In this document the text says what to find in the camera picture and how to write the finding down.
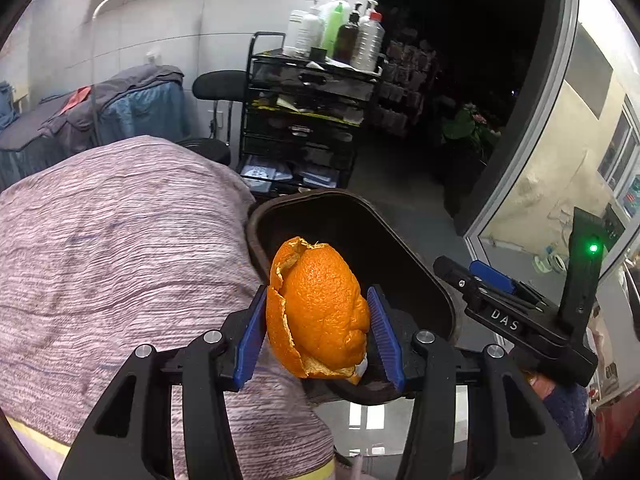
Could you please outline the right hand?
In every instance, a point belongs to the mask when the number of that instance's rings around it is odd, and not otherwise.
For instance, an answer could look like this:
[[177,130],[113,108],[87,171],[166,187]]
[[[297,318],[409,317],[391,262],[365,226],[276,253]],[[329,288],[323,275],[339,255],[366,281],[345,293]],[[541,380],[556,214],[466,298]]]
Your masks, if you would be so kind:
[[533,370],[526,370],[525,368],[522,368],[521,372],[541,400],[547,399],[554,391],[556,383],[550,378]]

